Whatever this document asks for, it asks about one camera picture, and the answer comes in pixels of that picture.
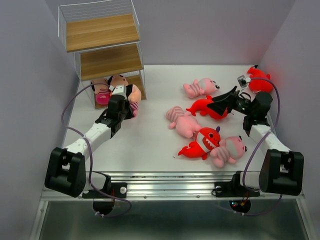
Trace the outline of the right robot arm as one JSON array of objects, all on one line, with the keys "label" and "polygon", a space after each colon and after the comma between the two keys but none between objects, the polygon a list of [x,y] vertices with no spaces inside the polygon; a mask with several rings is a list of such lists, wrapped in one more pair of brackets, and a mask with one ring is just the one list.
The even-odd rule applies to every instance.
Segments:
[{"label": "right robot arm", "polygon": [[240,178],[230,182],[231,192],[242,195],[248,191],[298,196],[302,191],[304,156],[292,151],[274,134],[274,126],[267,120],[272,96],[261,91],[253,100],[241,97],[241,91],[235,87],[229,92],[214,97],[207,107],[219,115],[235,110],[244,114],[243,130],[261,150],[264,160],[260,171],[249,171],[248,167],[240,172]]}]

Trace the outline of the boy doll orange pants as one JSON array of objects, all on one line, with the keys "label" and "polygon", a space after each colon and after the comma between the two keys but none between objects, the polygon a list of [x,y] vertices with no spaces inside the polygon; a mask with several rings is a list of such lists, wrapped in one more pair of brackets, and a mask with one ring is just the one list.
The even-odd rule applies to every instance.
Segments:
[{"label": "boy doll orange pants", "polygon": [[107,84],[109,86],[113,86],[114,88],[118,85],[124,85],[124,86],[128,86],[129,83],[126,79],[125,76],[123,76],[122,74],[116,74],[116,75],[112,75],[108,80],[107,80]]}]

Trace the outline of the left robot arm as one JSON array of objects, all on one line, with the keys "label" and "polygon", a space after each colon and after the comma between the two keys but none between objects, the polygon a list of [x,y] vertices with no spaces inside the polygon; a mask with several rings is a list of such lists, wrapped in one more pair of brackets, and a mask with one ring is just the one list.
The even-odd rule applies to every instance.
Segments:
[{"label": "left robot arm", "polygon": [[121,129],[123,120],[132,116],[129,100],[123,95],[112,95],[108,108],[85,134],[64,148],[52,150],[45,187],[71,197],[78,197],[84,190],[89,190],[90,174],[86,173],[86,160],[92,162],[93,152]]}]

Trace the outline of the boy doll magenta pants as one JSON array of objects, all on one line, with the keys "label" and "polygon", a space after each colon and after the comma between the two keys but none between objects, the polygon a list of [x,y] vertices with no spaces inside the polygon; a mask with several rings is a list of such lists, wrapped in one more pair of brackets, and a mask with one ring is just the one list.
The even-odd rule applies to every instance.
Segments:
[{"label": "boy doll magenta pants", "polygon": [[111,93],[107,80],[105,78],[98,78],[92,80],[91,83],[93,84],[91,88],[95,95],[95,101],[100,105],[107,106]]}]

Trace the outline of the red whale plush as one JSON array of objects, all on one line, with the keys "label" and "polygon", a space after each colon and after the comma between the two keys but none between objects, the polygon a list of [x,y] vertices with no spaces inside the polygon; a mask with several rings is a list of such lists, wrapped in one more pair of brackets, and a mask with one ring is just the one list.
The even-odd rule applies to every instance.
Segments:
[{"label": "red whale plush", "polygon": [[207,95],[205,98],[197,99],[189,108],[185,110],[190,112],[192,116],[196,116],[196,113],[199,112],[201,116],[209,115],[214,120],[222,120],[228,116],[228,112],[225,111],[223,115],[218,114],[216,111],[210,109],[208,104],[213,103],[213,98],[210,95]]}]

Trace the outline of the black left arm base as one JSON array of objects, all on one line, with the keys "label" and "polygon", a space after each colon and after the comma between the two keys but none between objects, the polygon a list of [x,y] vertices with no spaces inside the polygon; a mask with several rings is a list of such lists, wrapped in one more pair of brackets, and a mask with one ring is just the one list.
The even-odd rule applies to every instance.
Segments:
[{"label": "black left arm base", "polygon": [[[81,197],[92,199],[92,210],[101,218],[115,218],[128,214],[133,207],[127,200],[128,184],[126,182],[113,182],[110,175],[94,171],[92,177],[98,177],[98,185],[93,184],[93,179],[88,178]],[[128,205],[126,210],[115,210],[116,203]]]}]

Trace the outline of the boy doll magenta striped shirt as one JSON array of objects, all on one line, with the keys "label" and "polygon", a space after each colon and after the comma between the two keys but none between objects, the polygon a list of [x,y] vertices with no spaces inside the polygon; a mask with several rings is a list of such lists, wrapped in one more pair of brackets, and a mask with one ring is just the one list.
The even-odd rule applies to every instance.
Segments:
[{"label": "boy doll magenta striped shirt", "polygon": [[135,118],[138,115],[139,104],[142,100],[142,93],[135,84],[129,84],[126,87],[126,94],[132,109],[133,118]]}]

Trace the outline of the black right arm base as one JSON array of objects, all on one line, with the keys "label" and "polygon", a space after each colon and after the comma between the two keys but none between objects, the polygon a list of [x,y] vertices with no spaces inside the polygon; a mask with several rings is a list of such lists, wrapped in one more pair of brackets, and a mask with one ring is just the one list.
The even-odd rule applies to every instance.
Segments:
[{"label": "black right arm base", "polygon": [[242,215],[251,209],[250,198],[260,196],[258,191],[249,191],[241,185],[240,171],[237,171],[230,181],[216,181],[211,194],[217,198],[231,198],[229,200],[231,210]]}]

